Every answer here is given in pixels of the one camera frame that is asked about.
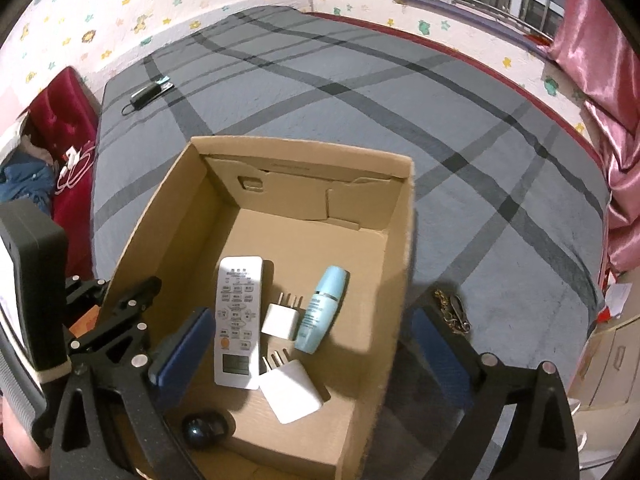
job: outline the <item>small white charger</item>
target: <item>small white charger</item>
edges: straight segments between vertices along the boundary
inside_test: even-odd
[[[278,352],[273,355],[275,368],[271,368],[266,357],[262,360],[267,372],[260,376],[260,389],[281,424],[322,408],[324,400],[300,361],[284,363]]]
[[[264,317],[264,323],[262,324],[262,333],[293,341],[298,328],[298,317],[300,316],[300,313],[295,308],[298,297],[294,296],[292,306],[283,305],[283,297],[284,293],[281,292],[278,303],[269,304],[267,315]]]

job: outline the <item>mattress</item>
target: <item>mattress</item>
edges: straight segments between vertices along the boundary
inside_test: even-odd
[[[129,95],[160,75],[175,89],[123,116]],[[95,272],[111,275],[192,136],[402,153],[416,168],[407,312],[429,301],[428,286],[453,284],[476,351],[524,367],[551,360],[566,384],[602,306],[596,280],[609,198],[596,160],[567,130],[523,92],[441,48],[287,7],[238,12],[107,84],[92,203]],[[410,333],[401,339],[365,478],[422,478],[460,418],[412,351]],[[508,418],[494,435],[494,458]]]

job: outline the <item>window sill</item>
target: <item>window sill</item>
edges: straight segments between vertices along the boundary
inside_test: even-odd
[[[544,61],[550,61],[549,57],[545,52],[539,49],[537,44],[527,38],[525,38],[519,32],[510,29],[506,25],[501,24],[491,18],[486,18],[484,16],[480,16],[470,10],[466,10],[463,7],[459,7],[456,5],[448,4],[446,2],[441,2],[439,0],[394,0],[399,4],[409,5],[414,7],[420,7],[423,9],[436,10],[437,12],[442,12],[457,18],[463,22],[470,23],[471,25],[475,25],[478,28],[482,28],[483,30],[491,33],[494,36],[502,38],[504,40],[509,41],[510,43],[514,43],[517,46],[520,46],[526,49],[528,52],[537,56],[538,58]]]

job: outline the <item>wallpaper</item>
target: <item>wallpaper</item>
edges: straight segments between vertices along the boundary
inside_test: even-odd
[[[0,101],[10,88],[19,114],[71,65],[100,102],[106,82],[137,59],[229,13],[264,4],[351,16],[445,44],[522,86],[587,140],[596,135],[581,112],[584,95],[551,63],[460,20],[393,0],[33,0],[0,48]],[[4,113],[7,106],[0,102],[0,108]]]

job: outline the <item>satin curtain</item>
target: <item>satin curtain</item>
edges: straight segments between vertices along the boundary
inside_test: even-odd
[[[585,109],[602,131],[611,265],[639,267],[640,59],[600,0],[565,0],[548,54],[587,95]]]

